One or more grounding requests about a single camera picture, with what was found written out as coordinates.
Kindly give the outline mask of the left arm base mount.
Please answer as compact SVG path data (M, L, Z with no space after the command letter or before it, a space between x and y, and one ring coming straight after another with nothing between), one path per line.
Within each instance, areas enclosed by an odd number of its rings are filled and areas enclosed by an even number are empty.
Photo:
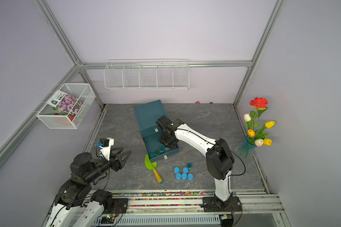
M87 206L87 211L91 213L110 213L110 214L124 214L128 208L128 199L115 198L113 193L105 190L97 190Z

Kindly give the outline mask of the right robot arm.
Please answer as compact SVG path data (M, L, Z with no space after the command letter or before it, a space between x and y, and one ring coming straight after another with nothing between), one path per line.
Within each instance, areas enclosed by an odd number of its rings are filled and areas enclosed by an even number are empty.
M158 118L156 124L163 131L159 139L161 144L175 148L179 141L183 141L206 158L207 170L215 180L215 202L227 206L232 197L229 177L235 162L227 142L204 136L179 119L171 121L166 116L162 116Z

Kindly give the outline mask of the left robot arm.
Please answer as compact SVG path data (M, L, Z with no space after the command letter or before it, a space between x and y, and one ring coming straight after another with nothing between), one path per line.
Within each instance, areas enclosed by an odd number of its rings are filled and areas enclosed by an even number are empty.
M76 227L90 227L108 211L111 218L122 218L128 209L128 199L115 199L105 189L97 190L89 195L91 184L101 176L109 178L110 170L121 170L131 155L122 147L115 148L109 159L95 159L91 153L77 155L70 165L71 177L60 187L54 199L47 227L68 227L75 218L86 199L89 203L84 212L76 220Z

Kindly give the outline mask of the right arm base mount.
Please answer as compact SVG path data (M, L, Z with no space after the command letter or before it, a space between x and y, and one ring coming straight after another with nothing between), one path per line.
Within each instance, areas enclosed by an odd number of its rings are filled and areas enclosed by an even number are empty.
M217 197L203 197L201 207L204 212L239 212L242 211L242 204L237 196L230 196L226 201Z

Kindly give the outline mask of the teal drawer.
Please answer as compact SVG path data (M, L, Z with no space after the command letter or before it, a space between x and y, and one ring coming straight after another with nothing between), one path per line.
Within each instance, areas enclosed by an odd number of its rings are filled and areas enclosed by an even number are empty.
M168 159L170 156L179 153L180 148L178 145L175 148L170 148L159 142L162 132L156 132L154 134L143 137L143 141L146 146L147 154L152 163Z

